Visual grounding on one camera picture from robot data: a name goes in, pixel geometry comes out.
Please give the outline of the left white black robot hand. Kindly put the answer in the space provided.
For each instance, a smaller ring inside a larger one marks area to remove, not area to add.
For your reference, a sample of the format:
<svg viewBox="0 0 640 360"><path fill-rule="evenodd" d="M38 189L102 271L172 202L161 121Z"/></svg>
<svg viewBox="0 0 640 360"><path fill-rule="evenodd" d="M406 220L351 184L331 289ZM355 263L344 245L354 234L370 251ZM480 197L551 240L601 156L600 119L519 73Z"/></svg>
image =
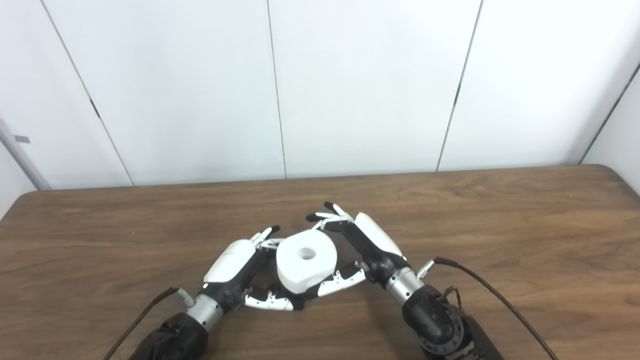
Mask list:
<svg viewBox="0 0 640 360"><path fill-rule="evenodd" d="M267 260L273 259L280 239L271 239L280 227L274 225L249 239L235 240L206 272L199 297L215 301L223 313L235 312L242 306L256 309L295 312L304 310L302 300L287 296L283 290L270 291L250 283Z"/></svg>

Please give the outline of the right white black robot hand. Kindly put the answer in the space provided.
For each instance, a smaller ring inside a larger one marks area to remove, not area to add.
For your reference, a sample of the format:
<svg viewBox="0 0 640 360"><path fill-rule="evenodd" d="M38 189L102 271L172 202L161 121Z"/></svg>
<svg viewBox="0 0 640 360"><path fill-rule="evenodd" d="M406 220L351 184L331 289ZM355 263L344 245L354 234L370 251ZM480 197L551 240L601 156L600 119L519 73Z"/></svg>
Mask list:
<svg viewBox="0 0 640 360"><path fill-rule="evenodd" d="M362 260L337 269L313 285L306 292L308 298L324 297L369 280L380 284L403 305L412 289L402 285L401 279L407 273L409 263L397 244L368 214L360 212L353 218L335 203L325 202L324 206L329 213L315 212L306 216L309 223L315 223L313 230L340 233Z"/></svg>

